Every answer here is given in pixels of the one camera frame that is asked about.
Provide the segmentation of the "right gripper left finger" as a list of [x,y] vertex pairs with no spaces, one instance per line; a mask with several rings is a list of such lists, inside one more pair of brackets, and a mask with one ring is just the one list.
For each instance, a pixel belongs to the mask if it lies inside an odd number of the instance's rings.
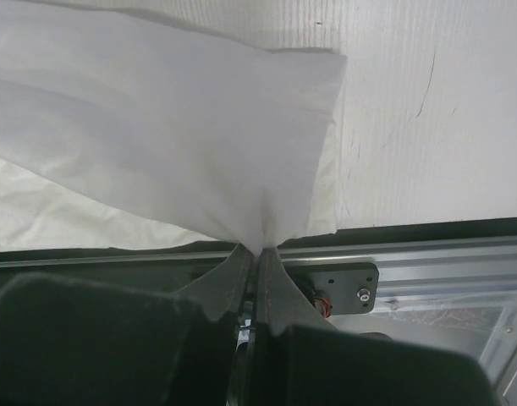
[[201,306],[177,370],[178,405],[224,405],[254,256],[238,245],[178,295]]

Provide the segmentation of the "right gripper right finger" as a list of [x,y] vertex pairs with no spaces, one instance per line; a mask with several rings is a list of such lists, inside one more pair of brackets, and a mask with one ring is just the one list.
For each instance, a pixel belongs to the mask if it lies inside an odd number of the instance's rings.
[[283,267],[275,249],[258,263],[256,290],[256,404],[284,405],[291,375],[293,328],[324,328],[318,314]]

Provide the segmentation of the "white t shirt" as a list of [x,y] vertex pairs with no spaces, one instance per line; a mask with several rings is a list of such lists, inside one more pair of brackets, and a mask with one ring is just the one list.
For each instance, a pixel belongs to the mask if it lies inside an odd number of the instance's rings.
[[0,1],[0,157],[211,238],[301,237],[347,60]]

